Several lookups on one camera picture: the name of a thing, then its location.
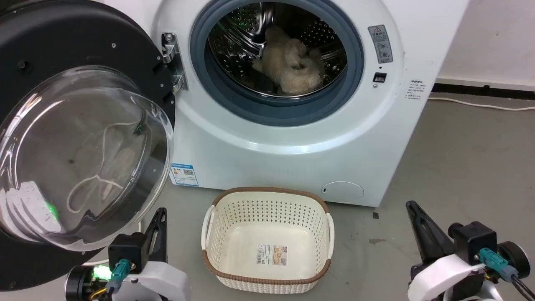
door hinge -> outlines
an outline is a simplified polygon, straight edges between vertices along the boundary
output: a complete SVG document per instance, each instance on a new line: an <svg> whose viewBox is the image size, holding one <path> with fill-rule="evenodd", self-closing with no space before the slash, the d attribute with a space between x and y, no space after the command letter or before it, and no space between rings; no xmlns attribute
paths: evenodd
<svg viewBox="0 0 535 301"><path fill-rule="evenodd" d="M162 33L163 62L171 71L173 92L187 90L188 83L184 73L184 64L180 56L177 35L171 32Z"/></svg>

sticker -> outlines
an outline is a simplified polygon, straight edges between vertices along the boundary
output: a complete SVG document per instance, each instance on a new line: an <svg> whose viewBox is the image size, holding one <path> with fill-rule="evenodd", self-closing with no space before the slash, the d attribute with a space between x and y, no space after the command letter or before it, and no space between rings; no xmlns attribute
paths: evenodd
<svg viewBox="0 0 535 301"><path fill-rule="evenodd" d="M288 247L277 245L258 245L256 264L269 266L285 266L288 258Z"/></svg>
<svg viewBox="0 0 535 301"><path fill-rule="evenodd" d="M174 179L174 183L177 185L199 186L195 170L191 165L173 163L169 176Z"/></svg>
<svg viewBox="0 0 535 301"><path fill-rule="evenodd" d="M379 64L391 63L394 61L392 57L392 48L390 47L390 39L384 25L368 27L371 39L375 45L375 52L377 53L377 61Z"/></svg>
<svg viewBox="0 0 535 301"><path fill-rule="evenodd" d="M405 94L405 99L420 100L424 96L426 84L419 79L413 79L410 81L409 89Z"/></svg>

white plastic basket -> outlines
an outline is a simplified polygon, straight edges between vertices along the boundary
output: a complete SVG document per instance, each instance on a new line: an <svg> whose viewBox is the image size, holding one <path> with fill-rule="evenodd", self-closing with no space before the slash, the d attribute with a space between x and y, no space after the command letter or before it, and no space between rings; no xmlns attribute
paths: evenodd
<svg viewBox="0 0 535 301"><path fill-rule="evenodd" d="M314 194L235 188L218 196L206 212L201 247L208 269L228 287L297 294L327 273L334 223Z"/></svg>

front-load washing machine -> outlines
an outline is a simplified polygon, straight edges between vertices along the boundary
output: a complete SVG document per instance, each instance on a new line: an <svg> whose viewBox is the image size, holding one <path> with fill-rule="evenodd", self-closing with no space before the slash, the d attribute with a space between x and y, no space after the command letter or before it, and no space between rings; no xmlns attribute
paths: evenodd
<svg viewBox="0 0 535 301"><path fill-rule="evenodd" d="M468 1L105 3L181 58L173 183L379 206ZM320 51L319 88L285 94L252 67L271 26Z"/></svg>
<svg viewBox="0 0 535 301"><path fill-rule="evenodd" d="M379 205L466 5L9 2L0 291L86 262L144 216L169 173ZM285 94L251 68L275 25L321 54L321 86Z"/></svg>

white wall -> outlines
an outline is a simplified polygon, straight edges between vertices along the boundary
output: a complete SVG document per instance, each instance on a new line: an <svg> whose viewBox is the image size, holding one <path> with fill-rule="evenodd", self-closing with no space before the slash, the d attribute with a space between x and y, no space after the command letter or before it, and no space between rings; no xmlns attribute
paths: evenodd
<svg viewBox="0 0 535 301"><path fill-rule="evenodd" d="M535 0L471 0L437 82L535 91Z"/></svg>

